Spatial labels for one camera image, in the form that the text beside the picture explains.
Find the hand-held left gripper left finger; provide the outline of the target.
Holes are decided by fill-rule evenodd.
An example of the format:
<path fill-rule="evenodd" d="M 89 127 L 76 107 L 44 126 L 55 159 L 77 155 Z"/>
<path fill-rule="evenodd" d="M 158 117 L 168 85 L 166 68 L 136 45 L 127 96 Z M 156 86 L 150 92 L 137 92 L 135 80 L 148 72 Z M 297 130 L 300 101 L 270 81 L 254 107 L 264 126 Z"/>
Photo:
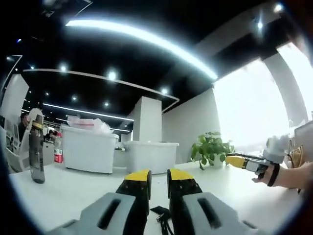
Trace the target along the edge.
<path fill-rule="evenodd" d="M 140 170 L 125 177 L 116 192 L 108 192 L 48 235 L 142 235 L 149 215 L 152 173 Z"/>

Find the person's right hand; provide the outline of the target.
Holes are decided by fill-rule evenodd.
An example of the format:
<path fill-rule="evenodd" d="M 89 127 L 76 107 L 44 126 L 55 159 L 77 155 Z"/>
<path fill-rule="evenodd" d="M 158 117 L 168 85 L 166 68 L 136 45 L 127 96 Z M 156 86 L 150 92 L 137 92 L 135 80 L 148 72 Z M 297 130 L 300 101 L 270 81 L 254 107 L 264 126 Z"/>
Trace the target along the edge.
<path fill-rule="evenodd" d="M 252 178 L 251 180 L 254 182 L 254 183 L 264 183 L 264 184 L 268 184 L 270 179 L 271 179 L 271 176 L 272 176 L 272 173 L 273 173 L 273 170 L 274 170 L 274 166 L 269 166 L 267 168 L 267 170 L 264 172 L 263 176 L 261 177 L 261 174 L 258 175 L 257 177 L 255 178 Z"/>

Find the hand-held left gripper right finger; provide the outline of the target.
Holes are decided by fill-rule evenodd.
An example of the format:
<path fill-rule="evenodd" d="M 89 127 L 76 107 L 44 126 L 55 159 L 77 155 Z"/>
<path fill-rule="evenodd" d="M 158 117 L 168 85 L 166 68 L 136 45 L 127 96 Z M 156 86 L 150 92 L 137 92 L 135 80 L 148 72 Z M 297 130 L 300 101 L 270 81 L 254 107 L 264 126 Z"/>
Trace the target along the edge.
<path fill-rule="evenodd" d="M 259 229 L 239 220 L 238 213 L 209 192 L 194 177 L 167 170 L 169 211 L 176 235 L 258 235 Z"/>

